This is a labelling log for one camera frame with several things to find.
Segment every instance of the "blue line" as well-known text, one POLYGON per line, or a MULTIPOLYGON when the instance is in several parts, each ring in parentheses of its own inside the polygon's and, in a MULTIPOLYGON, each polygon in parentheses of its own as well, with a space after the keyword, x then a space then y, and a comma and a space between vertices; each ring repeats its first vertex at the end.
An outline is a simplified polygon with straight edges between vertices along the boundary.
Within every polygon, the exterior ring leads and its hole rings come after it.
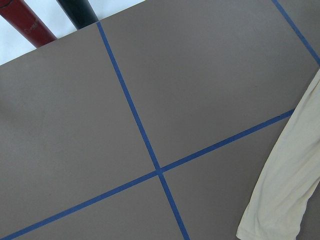
POLYGON ((20 237, 21 235, 29 233, 29 232, 31 232, 31 231, 33 231, 35 229, 38 229, 38 228, 40 228, 40 227, 42 227, 44 225, 52 223, 53 221, 61 219, 61 218, 65 217, 65 216, 67 216, 67 215, 70 215, 70 214, 72 214, 74 212, 77 212, 77 211, 79 211, 81 209, 84 209, 85 207, 88 207, 88 206, 90 206, 92 204, 95 204, 95 203, 97 203, 97 202, 99 202, 99 201, 101 201, 103 199, 106 199, 106 198, 112 196, 112 195, 115 195, 115 194, 117 194, 119 192, 122 192, 123 190, 126 190, 126 189, 128 189, 128 188, 130 188, 130 187, 132 187, 134 185, 137 185, 137 184, 142 183, 142 182, 144 182, 144 181, 146 181, 148 179, 151 179, 151 178, 155 177, 156 175, 157 175, 156 171, 150 172, 150 173, 148 173, 146 175, 143 175, 143 176, 141 176, 139 178, 136 178, 135 180, 132 180, 132 181, 127 182, 127 183, 125 183, 125 184, 123 184, 121 186, 118 186, 118 187, 116 187, 116 188, 114 188, 114 189, 112 189, 110 191, 107 191, 107 192, 105 192, 105 193, 103 193, 103 194, 101 194, 99 196, 91 198, 91 199, 89 199, 89 200, 87 200, 85 202, 82 202, 82 203, 80 203, 80 204, 78 204, 76 206, 73 206, 73 207, 71 207, 71 208, 69 208, 67 210, 64 210, 64 211, 62 211, 62 212, 60 212, 60 213, 58 213, 56 215, 50 216, 50 217, 48 217, 48 218, 46 218, 46 219, 44 219, 42 221, 39 221, 39 222, 37 222, 35 224, 32 224, 32 225, 30 225, 30 226, 28 226, 28 227, 26 227, 24 229, 16 231, 16 232, 14 232, 14 233, 12 233, 12 234, 10 234, 8 236, 5 236, 5 237, 1 238, 0 240, 12 240, 12 239, 15 239, 17 237, 20 237))
POLYGON ((114 70, 115 70, 115 73, 116 73, 116 75, 117 75, 117 77, 118 77, 118 79, 119 79, 119 82, 120 82, 120 84, 121 84, 121 87, 122 87, 122 90, 123 90, 124 95, 125 95, 125 97, 126 97, 126 100, 127 100, 128 104, 129 104, 129 106, 130 106, 130 109, 131 109, 131 112, 132 112, 133 117, 134 117, 134 119, 135 119, 135 122, 136 122, 136 124, 137 124, 137 126, 138 126, 138 128, 139 128, 139 131, 140 131, 140 133, 141 133, 141 136, 142 136, 142 138, 143 138, 143 141, 144 141, 144 143, 145 143, 145 146, 146 146, 146 148, 147 148, 147 150, 148 150, 148 152, 149 152, 149 155, 150 155, 151 160, 152 160, 152 162, 153 162, 155 171, 156 171, 156 173, 157 173, 157 175, 158 175, 158 177, 159 177, 159 179, 160 179, 160 182, 161 182, 161 184, 162 184, 163 190, 164 190, 165 195, 166 195, 166 197, 167 197, 167 199, 168 199, 168 201, 169 201, 169 204, 170 204, 170 206, 171 206, 171 209, 172 209, 172 211, 173 211, 173 214, 174 214, 174 216, 175 216, 175 219, 176 219, 176 221, 177 221, 177 223, 178 223, 178 226, 179 226, 179 228, 180 228, 180 231, 181 231, 181 233, 182 233, 182 236, 183 236, 184 240, 190 240, 189 235, 188 235, 188 232, 187 232, 187 229, 186 229, 186 227, 185 227, 185 225, 184 225, 184 223, 183 223, 183 221, 182 221, 182 218, 181 218, 181 216, 180 216, 180 213, 179 213, 179 211, 178 211, 178 208, 177 208, 177 206, 176 206, 176 203, 175 203, 175 201, 174 201, 174 198, 173 198, 173 196, 172 196, 172 194, 171 194, 171 192, 170 192, 170 189, 169 189, 169 186, 168 186, 168 184, 167 184, 167 182, 166 182, 166 179, 165 179, 165 177, 164 177, 164 175, 163 175, 162 169, 161 169, 160 164, 159 164, 159 162, 158 162, 158 160, 157 160, 157 157, 156 157, 156 155, 155 155, 155 152, 154 152, 154 150, 153 150, 153 148, 152 148, 152 146, 151 146, 151 144, 150 144, 150 141, 149 141, 149 138, 148 138, 148 136, 147 136, 147 134, 146 134, 146 131, 145 131, 145 129, 144 129, 144 126, 142 125, 142 122, 141 122, 141 120, 140 120, 140 117, 139 117, 139 115, 138 115, 138 112, 137 112, 137 110, 136 110, 136 107, 135 107, 135 105, 134 105, 134 103, 133 103, 133 101, 132 101, 132 98, 131 98, 130 93, 129 93, 129 90, 128 90, 127 86, 126 86, 125 80, 124 80, 123 77, 122 77, 122 74, 121 74, 121 72, 120 72, 119 66, 118 66, 117 61, 116 61, 116 59, 115 59, 115 56, 114 56, 114 54, 113 54, 113 52, 112 52, 112 50, 111 50, 111 47, 110 47, 110 45, 109 45, 108 39, 107 39, 107 37, 106 37, 106 34, 105 34, 105 32, 104 32, 104 30, 103 30, 103 28, 102 28, 102 26, 101 26, 101 23, 100 23, 99 21, 96 23, 96 25, 97 25, 97 27, 98 27, 98 29, 99 29, 99 32, 100 32, 100 35, 101 35, 101 37, 102 37, 104 46, 105 46, 105 48, 106 48, 106 50, 107 50, 107 52, 108 52, 108 54, 109 54, 110 60, 111 60, 111 62, 112 62, 113 68, 114 68, 114 70))
POLYGON ((243 137, 245 137, 245 136, 247 136, 249 134, 252 134, 252 133, 254 133, 254 132, 258 131, 258 130, 261 130, 261 129, 263 129, 263 128, 271 125, 271 124, 274 124, 274 123, 276 123, 276 122, 278 122, 280 120, 288 118, 293 113, 294 113, 294 109, 292 109, 290 111, 287 111, 287 112, 285 112, 285 113, 283 113, 283 114, 281 114, 279 116, 271 118, 271 119, 269 119, 269 120, 267 120, 265 122, 262 122, 262 123, 260 123, 260 124, 258 124, 256 126, 253 126, 253 127, 249 128, 249 129, 247 129, 245 131, 242 131, 242 132, 240 132, 240 133, 238 133, 236 135, 228 137, 225 140, 222 140, 222 141, 220 141, 220 142, 218 142, 216 144, 213 144, 213 145, 208 146, 208 147, 206 147, 206 148, 204 148, 202 150, 199 150, 199 151, 197 151, 195 153, 192 153, 192 154, 190 154, 190 155, 188 155, 188 156, 186 156, 186 157, 184 157, 184 158, 182 158, 180 160, 177 160, 177 161, 175 161, 173 163, 170 163, 170 164, 162 167, 161 169, 162 169, 163 172, 171 170, 171 169, 173 169, 175 167, 178 167, 178 166, 180 166, 182 164, 185 164, 185 163, 187 163, 187 162, 189 162, 189 161, 191 161, 191 160, 193 160, 195 158, 198 158, 198 157, 200 157, 202 155, 205 155, 205 154, 207 154, 207 153, 209 153, 209 152, 211 152, 213 150, 221 148, 221 147, 223 147, 223 146, 225 146, 227 144, 230 144, 230 143, 232 143, 232 142, 234 142, 234 141, 236 141, 238 139, 241 139, 241 138, 243 138, 243 137))
POLYGON ((276 8, 280 11, 280 13, 282 14, 282 16, 285 18, 285 20, 288 22, 288 24, 291 26, 291 28, 295 31, 295 33, 298 35, 298 37, 300 38, 300 40, 302 41, 302 43, 304 44, 304 46, 306 47, 306 49, 308 49, 308 51, 310 52, 310 54, 313 56, 313 58, 315 59, 315 61, 318 63, 318 65, 320 66, 320 58, 317 55, 317 53, 315 52, 315 50, 312 48, 312 46, 310 45, 310 43, 307 41, 307 39, 302 35, 302 33, 300 32, 300 30, 298 29, 298 27, 295 25, 294 21, 292 21, 292 19, 289 17, 289 15, 286 13, 286 11, 284 10, 284 8, 280 5, 280 3, 277 0, 271 0, 273 2, 273 4, 276 6, 276 8))

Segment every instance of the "gray surface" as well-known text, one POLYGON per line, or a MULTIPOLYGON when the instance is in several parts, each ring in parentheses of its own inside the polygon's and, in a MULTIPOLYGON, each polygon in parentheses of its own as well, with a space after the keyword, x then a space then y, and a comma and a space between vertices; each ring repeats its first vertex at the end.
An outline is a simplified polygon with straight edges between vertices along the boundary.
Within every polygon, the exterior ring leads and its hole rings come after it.
POLYGON ((158 177, 17 240, 182 240, 158 177))
MULTIPOLYGON (((190 239, 238 239, 243 212, 286 122, 282 120, 164 174, 190 239)), ((303 234, 298 239, 317 239, 319 204, 308 206, 305 220, 308 225, 302 225, 303 234)))
POLYGON ((148 0, 102 20, 161 166, 294 108, 318 69, 265 0, 148 0))
POLYGON ((303 36, 320 56, 320 1, 278 0, 303 36))
POLYGON ((0 67, 0 133, 0 238, 154 170, 95 24, 0 67))

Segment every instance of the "red cylinder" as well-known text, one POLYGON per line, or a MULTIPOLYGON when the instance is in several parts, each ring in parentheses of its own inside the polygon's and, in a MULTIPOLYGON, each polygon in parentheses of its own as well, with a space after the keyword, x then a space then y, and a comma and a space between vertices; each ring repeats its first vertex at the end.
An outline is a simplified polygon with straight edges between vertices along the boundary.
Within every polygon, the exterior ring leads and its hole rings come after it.
POLYGON ((57 39, 24 0, 0 0, 0 15, 36 48, 57 39))

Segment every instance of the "white cloth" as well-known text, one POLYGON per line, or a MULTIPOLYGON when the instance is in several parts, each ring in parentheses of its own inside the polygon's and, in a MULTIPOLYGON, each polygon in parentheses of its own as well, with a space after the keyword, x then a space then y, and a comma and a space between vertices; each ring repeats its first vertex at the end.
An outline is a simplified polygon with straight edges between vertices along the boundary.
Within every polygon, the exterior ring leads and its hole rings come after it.
POLYGON ((295 240, 320 180, 320 70, 272 149, 245 209, 241 240, 295 240))

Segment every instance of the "black cylinder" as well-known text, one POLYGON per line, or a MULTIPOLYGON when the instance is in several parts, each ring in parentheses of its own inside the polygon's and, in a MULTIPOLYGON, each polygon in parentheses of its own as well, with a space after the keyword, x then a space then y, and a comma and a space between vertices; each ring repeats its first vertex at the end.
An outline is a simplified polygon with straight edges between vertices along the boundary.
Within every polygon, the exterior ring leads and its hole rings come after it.
POLYGON ((56 0, 77 30, 98 22, 88 0, 56 0))

